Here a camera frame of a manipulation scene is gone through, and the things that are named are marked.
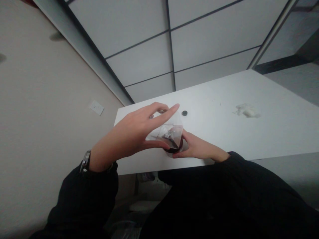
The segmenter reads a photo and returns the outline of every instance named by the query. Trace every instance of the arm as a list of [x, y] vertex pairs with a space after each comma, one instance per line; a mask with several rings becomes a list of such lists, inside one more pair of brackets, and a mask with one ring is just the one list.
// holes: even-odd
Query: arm
[[[167, 105], [155, 102], [125, 116], [92, 148], [89, 170], [80, 173], [78, 166], [64, 179], [47, 225], [31, 238], [107, 237], [103, 226], [114, 208], [118, 190], [116, 161], [148, 148], [169, 149], [162, 141], [145, 139], [178, 107], [176, 104], [169, 109]], [[150, 119], [157, 111], [165, 113]]]
[[319, 238], [319, 212], [280, 177], [186, 131], [183, 137], [189, 149], [174, 158], [211, 158], [217, 162], [208, 178], [219, 198], [216, 213], [221, 218], [226, 211], [249, 218], [270, 238]]

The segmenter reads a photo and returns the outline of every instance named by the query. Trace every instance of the electrical outlet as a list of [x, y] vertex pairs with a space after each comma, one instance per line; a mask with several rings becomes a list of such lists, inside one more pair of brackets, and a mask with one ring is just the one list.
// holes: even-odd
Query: electrical outlet
[[93, 101], [90, 108], [94, 110], [98, 115], [101, 115], [104, 110], [104, 107], [101, 106], [96, 100]]

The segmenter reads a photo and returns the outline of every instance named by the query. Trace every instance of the white tissue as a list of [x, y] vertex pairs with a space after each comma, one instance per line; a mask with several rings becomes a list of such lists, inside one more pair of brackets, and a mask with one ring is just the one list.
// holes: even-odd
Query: white tissue
[[255, 111], [255, 108], [249, 104], [241, 104], [236, 106], [237, 111], [233, 112], [236, 115], [245, 115], [247, 118], [259, 118], [261, 115]]

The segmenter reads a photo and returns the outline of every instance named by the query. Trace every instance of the white desk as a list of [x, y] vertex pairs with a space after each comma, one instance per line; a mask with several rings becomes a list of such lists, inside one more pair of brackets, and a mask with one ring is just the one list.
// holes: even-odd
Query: white desk
[[[246, 160], [319, 151], [319, 108], [252, 70], [120, 108], [117, 124], [129, 112], [152, 102], [180, 103], [184, 128]], [[246, 118], [233, 112], [247, 103], [261, 114]], [[148, 149], [118, 161], [118, 174], [186, 168], [211, 160], [172, 159], [162, 149]]]

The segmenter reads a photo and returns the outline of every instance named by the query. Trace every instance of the hand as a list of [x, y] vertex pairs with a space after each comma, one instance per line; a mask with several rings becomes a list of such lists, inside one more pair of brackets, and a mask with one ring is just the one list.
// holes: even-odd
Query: hand
[[223, 162], [230, 157], [226, 151], [188, 133], [186, 130], [183, 130], [182, 136], [188, 143], [188, 149], [184, 152], [173, 154], [173, 158], [210, 158], [215, 162]]
[[[169, 109], [167, 105], [154, 102], [126, 115], [93, 146], [89, 165], [90, 171], [102, 172], [116, 160], [131, 156], [144, 149], [169, 149], [169, 146], [162, 141], [145, 139], [152, 130], [168, 121], [178, 108], [179, 104]], [[150, 119], [157, 111], [164, 111], [164, 113]]]

